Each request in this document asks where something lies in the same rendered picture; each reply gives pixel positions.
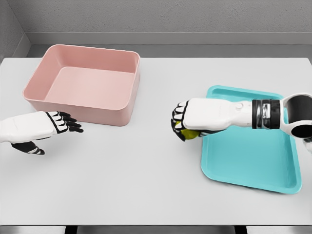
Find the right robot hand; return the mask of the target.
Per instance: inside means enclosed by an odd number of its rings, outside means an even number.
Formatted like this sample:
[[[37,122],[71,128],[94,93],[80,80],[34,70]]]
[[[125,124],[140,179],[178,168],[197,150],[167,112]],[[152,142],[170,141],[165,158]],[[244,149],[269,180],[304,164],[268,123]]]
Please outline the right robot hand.
[[[180,122],[176,129],[200,131],[199,137],[215,134],[226,130],[230,126],[228,117],[222,116],[219,111],[225,101],[215,101],[208,98],[192,98],[180,102],[172,111],[171,127]]]

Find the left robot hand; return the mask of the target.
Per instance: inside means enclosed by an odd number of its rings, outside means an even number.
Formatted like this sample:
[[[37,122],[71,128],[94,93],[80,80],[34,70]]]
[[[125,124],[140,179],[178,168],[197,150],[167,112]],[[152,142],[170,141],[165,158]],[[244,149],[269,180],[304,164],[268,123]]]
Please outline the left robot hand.
[[[26,154],[44,155],[45,151],[34,141],[66,132],[83,133],[82,126],[66,112],[38,111],[0,121],[0,143],[9,142]]]

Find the yellow-green tennis ball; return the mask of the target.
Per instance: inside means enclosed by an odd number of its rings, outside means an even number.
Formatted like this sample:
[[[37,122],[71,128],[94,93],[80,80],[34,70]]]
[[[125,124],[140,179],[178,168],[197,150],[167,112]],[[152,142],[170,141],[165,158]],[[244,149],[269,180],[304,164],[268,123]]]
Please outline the yellow-green tennis ball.
[[[174,132],[176,133],[176,135],[182,140],[182,141],[186,141],[186,140],[190,140],[190,139],[194,139],[196,137],[199,137],[200,135],[200,131],[197,130],[189,130],[189,129],[180,129],[177,130],[176,126],[179,124],[180,122],[176,122],[173,124],[174,127]]]

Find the blue tray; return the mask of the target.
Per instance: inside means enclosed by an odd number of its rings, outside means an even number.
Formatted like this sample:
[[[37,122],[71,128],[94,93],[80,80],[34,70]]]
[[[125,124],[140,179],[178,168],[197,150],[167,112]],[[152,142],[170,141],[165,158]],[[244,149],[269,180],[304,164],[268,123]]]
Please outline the blue tray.
[[[212,180],[284,194],[302,187],[295,139],[281,130],[231,126],[208,135],[201,169]]]

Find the pink basket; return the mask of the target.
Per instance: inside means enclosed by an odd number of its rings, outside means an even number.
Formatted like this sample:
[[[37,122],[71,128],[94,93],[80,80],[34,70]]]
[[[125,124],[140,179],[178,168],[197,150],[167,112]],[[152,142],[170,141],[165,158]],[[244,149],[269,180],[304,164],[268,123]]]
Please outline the pink basket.
[[[139,81],[136,52],[56,44],[43,55],[23,97],[37,111],[124,126],[130,122]]]

